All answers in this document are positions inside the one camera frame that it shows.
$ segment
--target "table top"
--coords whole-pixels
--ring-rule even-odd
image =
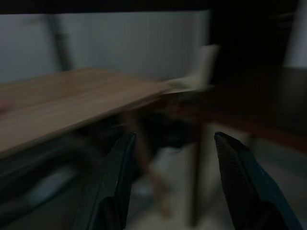
[[[204,93],[202,106],[203,119],[236,124],[264,136],[283,133],[283,139],[303,141],[298,149],[307,151],[307,70],[276,69],[216,87]]]
[[[0,158],[152,100],[162,83],[103,69],[79,69],[0,84]]]

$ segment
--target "white floor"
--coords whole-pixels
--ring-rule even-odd
[[[214,133],[222,131],[243,143],[245,133],[212,124],[209,126],[204,151],[208,155],[201,160],[203,172],[201,180],[202,198],[209,202],[207,212],[202,215],[195,229],[233,230],[227,204],[221,186]],[[186,230],[188,209],[189,159],[193,146],[186,146],[180,152],[165,149],[153,164],[170,185],[169,204],[173,214],[163,219],[154,203],[146,206],[138,215],[128,220],[128,230]],[[278,183],[293,211],[307,230],[307,155],[284,148],[268,141],[257,139],[253,149],[262,167]]]

